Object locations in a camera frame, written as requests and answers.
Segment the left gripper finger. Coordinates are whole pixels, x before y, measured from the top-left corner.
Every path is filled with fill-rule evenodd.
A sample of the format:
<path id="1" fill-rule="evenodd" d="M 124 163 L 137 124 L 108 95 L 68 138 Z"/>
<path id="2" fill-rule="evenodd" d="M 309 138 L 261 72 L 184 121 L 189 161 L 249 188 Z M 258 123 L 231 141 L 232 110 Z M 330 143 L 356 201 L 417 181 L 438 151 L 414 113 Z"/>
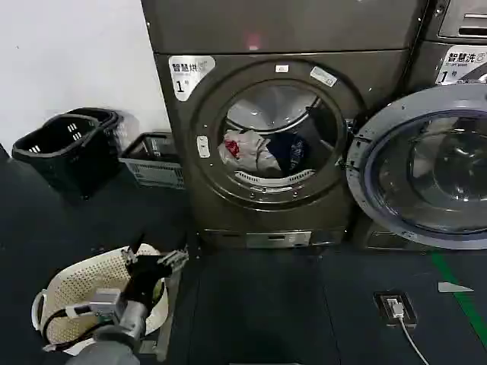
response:
<path id="1" fill-rule="evenodd" d="M 130 246 L 122 248 L 120 250 L 120 254 L 126 267 L 131 267 L 138 262 L 137 255 L 134 253 Z"/>
<path id="2" fill-rule="evenodd" d="M 187 249 L 177 249 L 157 260 L 158 265 L 170 267 L 171 269 L 181 269 L 189 260 Z"/>

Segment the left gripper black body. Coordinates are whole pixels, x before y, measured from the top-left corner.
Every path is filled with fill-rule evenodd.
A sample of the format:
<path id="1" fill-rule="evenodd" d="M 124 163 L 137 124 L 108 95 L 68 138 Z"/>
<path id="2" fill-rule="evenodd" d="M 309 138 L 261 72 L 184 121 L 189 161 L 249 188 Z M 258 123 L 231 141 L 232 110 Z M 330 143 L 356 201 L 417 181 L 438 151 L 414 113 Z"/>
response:
<path id="1" fill-rule="evenodd" d="M 164 292 L 162 280 L 170 277 L 170 266 L 163 263 L 160 256 L 140 255 L 135 261 L 127 262 L 126 269 L 130 279 L 123 290 L 123 298 L 155 305 Z"/>

